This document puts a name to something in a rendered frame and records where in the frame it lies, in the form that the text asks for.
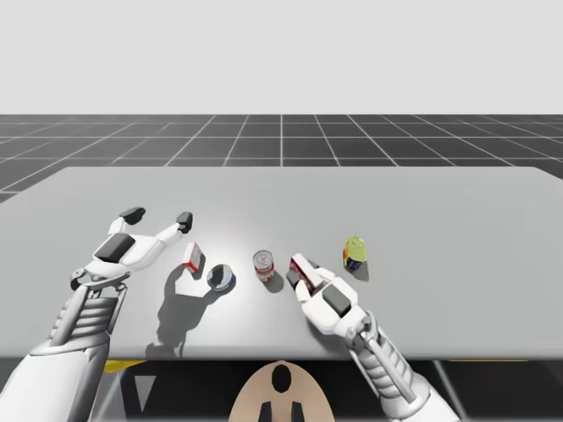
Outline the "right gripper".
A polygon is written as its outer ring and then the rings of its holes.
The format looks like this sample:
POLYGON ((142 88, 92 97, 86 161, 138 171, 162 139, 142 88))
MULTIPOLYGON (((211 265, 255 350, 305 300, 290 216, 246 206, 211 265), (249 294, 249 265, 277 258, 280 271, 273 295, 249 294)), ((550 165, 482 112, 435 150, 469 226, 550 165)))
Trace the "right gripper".
POLYGON ((330 270, 307 260, 307 275, 289 270, 286 279, 293 288, 309 322, 324 335, 354 338, 370 328, 369 314, 359 305, 358 294, 330 270), (312 295, 314 286, 322 289, 312 295))

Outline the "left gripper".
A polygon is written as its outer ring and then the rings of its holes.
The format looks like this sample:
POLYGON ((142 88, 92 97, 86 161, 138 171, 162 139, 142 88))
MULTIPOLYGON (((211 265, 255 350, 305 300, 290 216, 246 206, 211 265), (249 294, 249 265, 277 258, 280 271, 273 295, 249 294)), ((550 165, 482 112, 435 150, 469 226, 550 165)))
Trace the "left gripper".
POLYGON ((165 248, 175 245, 192 227, 191 212, 178 215, 176 222, 155 236, 129 235, 128 228, 142 220, 144 207, 132 207, 110 224, 106 241, 93 252, 84 269, 94 280, 113 279, 151 266, 165 248))

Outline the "green and blue rectangular can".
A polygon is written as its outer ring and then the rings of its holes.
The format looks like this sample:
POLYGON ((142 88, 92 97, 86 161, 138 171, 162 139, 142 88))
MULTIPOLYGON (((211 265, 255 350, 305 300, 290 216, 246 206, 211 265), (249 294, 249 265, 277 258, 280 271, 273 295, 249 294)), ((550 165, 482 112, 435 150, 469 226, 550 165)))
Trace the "green and blue rectangular can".
POLYGON ((351 236, 343 249, 344 268, 353 273, 366 262, 365 242, 361 237, 351 236))

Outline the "red and white carton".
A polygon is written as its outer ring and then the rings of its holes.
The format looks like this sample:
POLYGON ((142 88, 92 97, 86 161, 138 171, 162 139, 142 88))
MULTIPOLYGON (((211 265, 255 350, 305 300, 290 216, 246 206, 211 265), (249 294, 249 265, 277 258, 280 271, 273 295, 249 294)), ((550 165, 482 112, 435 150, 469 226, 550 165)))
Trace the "red and white carton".
POLYGON ((206 257, 196 242, 190 242, 181 261, 181 265, 193 276, 200 276, 205 265, 206 257))

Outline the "red and white can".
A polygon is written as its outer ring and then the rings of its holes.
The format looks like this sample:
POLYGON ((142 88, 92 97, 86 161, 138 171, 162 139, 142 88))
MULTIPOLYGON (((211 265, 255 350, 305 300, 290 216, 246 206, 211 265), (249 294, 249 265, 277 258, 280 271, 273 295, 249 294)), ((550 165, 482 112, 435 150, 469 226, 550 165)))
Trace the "red and white can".
POLYGON ((262 282, 268 282, 274 277, 274 259, 270 251, 257 251, 252 262, 258 279, 262 282))

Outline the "blue flat can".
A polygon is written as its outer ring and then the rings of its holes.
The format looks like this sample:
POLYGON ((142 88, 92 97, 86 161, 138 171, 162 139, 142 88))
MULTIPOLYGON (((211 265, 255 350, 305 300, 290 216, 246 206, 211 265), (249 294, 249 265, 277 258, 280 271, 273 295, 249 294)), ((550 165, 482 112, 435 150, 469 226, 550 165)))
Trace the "blue flat can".
POLYGON ((211 268, 207 275, 207 283, 213 291, 228 290, 235 283, 236 276, 230 266, 219 264, 211 268))

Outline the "tan robot part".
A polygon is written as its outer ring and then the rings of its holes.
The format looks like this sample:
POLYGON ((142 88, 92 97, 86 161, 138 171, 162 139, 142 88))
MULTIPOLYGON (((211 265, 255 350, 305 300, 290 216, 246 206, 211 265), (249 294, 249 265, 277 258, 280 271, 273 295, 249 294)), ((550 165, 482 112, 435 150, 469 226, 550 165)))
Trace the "tan robot part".
POLYGON ((228 422, 335 422, 335 417, 312 375, 280 360, 261 367, 246 381, 228 422))

